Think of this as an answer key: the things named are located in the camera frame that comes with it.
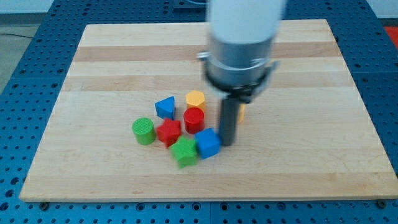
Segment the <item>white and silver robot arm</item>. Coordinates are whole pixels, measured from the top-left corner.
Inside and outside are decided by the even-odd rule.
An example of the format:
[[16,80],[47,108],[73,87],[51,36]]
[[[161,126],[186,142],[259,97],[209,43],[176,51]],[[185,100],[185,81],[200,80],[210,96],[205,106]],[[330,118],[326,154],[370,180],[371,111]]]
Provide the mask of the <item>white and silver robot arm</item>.
[[206,81],[222,98],[250,103],[265,89],[285,6],[285,0],[208,1],[208,48],[199,57]]

